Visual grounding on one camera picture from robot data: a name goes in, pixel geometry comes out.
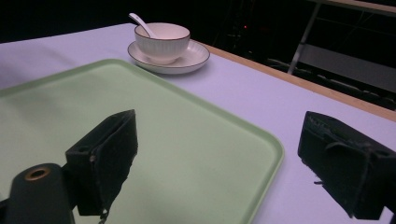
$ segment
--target white saucer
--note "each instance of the white saucer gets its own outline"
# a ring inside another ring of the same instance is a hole
[[[140,51],[136,42],[133,42],[128,47],[128,53],[134,59],[135,63],[151,72],[176,75],[189,73],[204,66],[210,57],[210,52],[205,46],[195,41],[190,41],[186,52],[173,63],[156,64],[153,63],[149,57]]]

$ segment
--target light green tray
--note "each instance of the light green tray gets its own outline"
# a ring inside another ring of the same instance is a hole
[[[136,111],[139,149],[107,223],[251,222],[283,159],[279,141],[118,60],[0,91],[1,197],[16,174],[44,162],[64,165],[77,140],[128,109]],[[99,220],[76,211],[75,218]]]

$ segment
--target white bowl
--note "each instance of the white bowl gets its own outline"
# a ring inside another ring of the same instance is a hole
[[[153,22],[148,27],[158,38],[151,38],[142,26],[134,28],[134,37],[139,49],[154,63],[169,64],[187,49],[190,31],[172,23]]]

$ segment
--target dark background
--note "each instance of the dark background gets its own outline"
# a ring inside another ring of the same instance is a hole
[[[396,6],[396,0],[365,1]],[[134,12],[146,22],[186,26],[192,39],[287,71],[314,6],[306,0],[3,1],[0,43],[133,22],[128,14]],[[307,42],[396,67],[396,18],[322,6]],[[394,92],[301,63],[294,75],[396,109]],[[334,79],[347,85],[336,85]]]

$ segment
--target white spoon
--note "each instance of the white spoon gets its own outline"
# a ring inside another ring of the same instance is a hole
[[[140,19],[140,17],[138,17],[136,14],[134,13],[130,13],[129,17],[131,17],[134,21],[136,21],[139,25],[141,25],[143,27],[143,29],[145,29],[145,31],[148,33],[148,36],[154,39],[158,39],[158,36],[156,36],[150,29],[149,27],[146,25],[146,23],[144,21],[142,21]]]

